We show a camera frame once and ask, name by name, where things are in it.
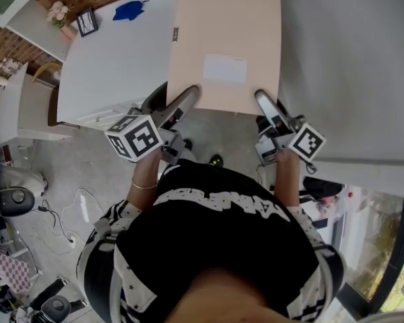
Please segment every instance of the gray floor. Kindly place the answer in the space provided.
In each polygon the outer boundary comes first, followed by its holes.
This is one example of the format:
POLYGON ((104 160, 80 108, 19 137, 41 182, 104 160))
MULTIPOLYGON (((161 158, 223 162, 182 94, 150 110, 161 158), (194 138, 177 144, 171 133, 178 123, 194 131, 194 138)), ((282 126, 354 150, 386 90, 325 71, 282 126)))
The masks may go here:
MULTIPOLYGON (((176 129, 183 137, 193 140, 193 153, 200 162, 207 162, 214 153, 219 153, 224 157, 225 167, 256 179, 259 161, 254 151, 257 142, 254 116, 193 110, 176 129)), ((134 167, 118 157, 104 134, 94 129, 81 129, 75 137, 62 141, 38 141, 32 159, 32 169, 41 172, 49 183, 44 198, 58 214, 73 202, 79 188, 92 193, 105 212, 113 203, 125 198, 134 167)), ((88 208, 92 210, 90 214, 100 214, 96 205, 88 204, 88 208)), ((66 215, 68 213, 75 214, 71 209, 66 210, 66 215)), ((52 218, 45 213, 42 216, 53 228, 52 218)), ((63 217, 65 230, 72 229, 82 238, 87 236, 92 226, 78 215, 71 216, 73 218, 63 217)), ((61 294, 70 300, 82 298, 75 266, 83 242, 77 238, 76 247, 72 249, 64 237, 52 235, 37 213, 16 217, 12 221, 33 251, 36 265, 43 271, 27 301, 36 297, 58 275, 71 281, 61 294)), ((53 231, 59 235, 59 226, 53 231)), ((87 307, 76 312, 66 322, 102 322, 90 310, 91 307, 87 307)))

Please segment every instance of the beige box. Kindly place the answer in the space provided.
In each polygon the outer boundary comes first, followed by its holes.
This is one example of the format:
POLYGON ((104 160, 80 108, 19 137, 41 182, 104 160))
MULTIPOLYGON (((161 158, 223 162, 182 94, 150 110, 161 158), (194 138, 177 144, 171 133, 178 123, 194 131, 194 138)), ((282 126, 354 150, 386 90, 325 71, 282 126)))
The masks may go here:
POLYGON ((195 84, 197 108, 262 115, 258 89, 277 101, 280 0, 178 0, 174 27, 168 104, 195 84))

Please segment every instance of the pink vase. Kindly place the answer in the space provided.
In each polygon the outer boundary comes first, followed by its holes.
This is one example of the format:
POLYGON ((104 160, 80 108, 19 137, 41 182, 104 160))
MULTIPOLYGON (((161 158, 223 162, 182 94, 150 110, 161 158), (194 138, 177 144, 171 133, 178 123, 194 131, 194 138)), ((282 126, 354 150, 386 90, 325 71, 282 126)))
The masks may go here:
POLYGON ((77 35, 76 30, 72 28, 70 25, 63 25, 60 28, 60 30, 63 33, 63 35, 65 35, 65 37, 71 42, 75 39, 77 35))

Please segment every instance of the white cable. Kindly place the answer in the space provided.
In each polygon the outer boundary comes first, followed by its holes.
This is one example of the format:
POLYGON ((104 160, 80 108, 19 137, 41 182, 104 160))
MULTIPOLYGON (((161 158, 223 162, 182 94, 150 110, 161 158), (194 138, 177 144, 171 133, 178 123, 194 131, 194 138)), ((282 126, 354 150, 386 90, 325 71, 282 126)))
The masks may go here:
MULTIPOLYGON (((73 205, 76 203, 76 198, 77 198, 79 192, 82 191, 82 190, 85 191, 86 193, 88 193, 88 194, 96 201, 96 203, 97 203, 97 205, 98 205, 98 207, 99 207, 99 210, 102 212, 102 216, 104 215, 104 212, 103 212, 102 208, 100 207, 100 204, 99 204, 99 202, 97 201, 96 197, 94 197, 94 195, 93 195, 92 193, 88 192, 88 191, 85 190, 85 189, 78 189, 78 191, 76 192, 75 198, 74 198, 74 200, 73 200, 73 203, 70 204, 70 205, 68 205, 68 206, 66 206, 66 207, 64 207, 64 208, 63 208, 63 211, 61 212, 61 216, 60 216, 60 221, 59 221, 59 223, 60 223, 61 227, 63 228, 63 230, 65 229, 65 228, 64 228, 64 225, 63 225, 63 215, 64 215, 64 212, 65 212, 65 209, 69 208, 70 206, 73 206, 73 205)), ((55 238, 60 238, 60 237, 63 236, 63 230, 60 231, 60 234, 57 236, 57 235, 54 233, 54 231, 48 226, 48 223, 45 221, 45 219, 43 219, 43 216, 42 216, 38 211, 30 211, 30 213, 36 213, 36 214, 40 215, 40 217, 42 218, 44 224, 46 225, 46 227, 48 228, 48 230, 52 233, 52 235, 53 235, 55 238)), ((62 252, 62 253, 60 253, 60 254, 57 254, 57 253, 43 240, 43 238, 42 238, 42 236, 40 235, 39 231, 38 231, 37 229, 35 229, 34 227, 31 227, 31 228, 38 234, 38 237, 36 237, 35 235, 33 235, 33 236, 30 235, 30 237, 35 237, 37 240, 41 240, 41 241, 43 242, 43 244, 45 244, 45 246, 46 246, 53 254, 55 254, 55 255, 57 255, 57 256, 61 256, 61 255, 70 254, 70 253, 72 252, 73 248, 71 248, 70 251, 68 251, 68 252, 62 252)), ((86 243, 86 242, 87 242, 86 240, 83 240, 83 239, 81 238, 81 236, 80 236, 77 232, 71 231, 71 230, 67 230, 67 231, 65 232, 65 234, 64 234, 67 239, 70 239, 70 237, 67 236, 67 234, 68 234, 69 232, 72 233, 72 234, 75 234, 83 243, 86 243)))

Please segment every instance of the framed sign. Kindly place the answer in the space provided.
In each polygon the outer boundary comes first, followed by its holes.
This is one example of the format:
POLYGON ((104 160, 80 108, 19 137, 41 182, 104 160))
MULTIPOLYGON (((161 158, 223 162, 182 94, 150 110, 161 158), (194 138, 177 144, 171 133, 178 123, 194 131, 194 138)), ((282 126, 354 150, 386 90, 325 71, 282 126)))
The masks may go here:
POLYGON ((78 23, 81 37, 85 37, 99 29, 97 26, 96 16, 94 15, 91 7, 79 14, 76 18, 76 22, 78 23))

